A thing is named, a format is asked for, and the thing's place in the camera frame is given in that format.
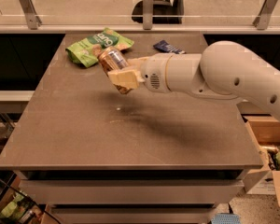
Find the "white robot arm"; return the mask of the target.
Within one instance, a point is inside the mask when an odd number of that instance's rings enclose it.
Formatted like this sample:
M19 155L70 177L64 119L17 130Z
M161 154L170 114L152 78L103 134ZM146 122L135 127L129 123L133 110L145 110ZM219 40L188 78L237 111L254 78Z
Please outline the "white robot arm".
M280 122L280 71L256 53L231 41L218 41L201 54L158 53L131 59L108 77L115 85L152 92L184 92L200 99L243 99Z

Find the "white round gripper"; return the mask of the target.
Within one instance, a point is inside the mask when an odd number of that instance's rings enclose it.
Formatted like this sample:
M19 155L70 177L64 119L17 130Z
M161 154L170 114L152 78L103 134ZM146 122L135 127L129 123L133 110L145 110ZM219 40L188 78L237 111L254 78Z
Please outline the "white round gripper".
M152 92L167 93L170 89L166 82L166 69L171 57L172 54L158 53L150 57L128 59L131 67L112 70L107 74L114 85L137 89L144 83Z

